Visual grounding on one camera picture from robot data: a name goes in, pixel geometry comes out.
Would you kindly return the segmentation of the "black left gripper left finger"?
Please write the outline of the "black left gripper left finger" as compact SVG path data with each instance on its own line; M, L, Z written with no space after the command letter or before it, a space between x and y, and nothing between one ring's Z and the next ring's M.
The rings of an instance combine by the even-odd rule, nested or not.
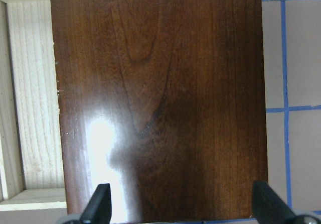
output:
M80 216L80 223L109 224L111 216L112 204L110 184L98 184Z

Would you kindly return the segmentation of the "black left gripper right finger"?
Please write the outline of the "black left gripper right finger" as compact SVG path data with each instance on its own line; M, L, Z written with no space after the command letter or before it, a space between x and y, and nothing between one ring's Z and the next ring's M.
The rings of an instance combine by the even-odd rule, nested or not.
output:
M252 212L258 223L300 223L300 217L265 181L253 182Z

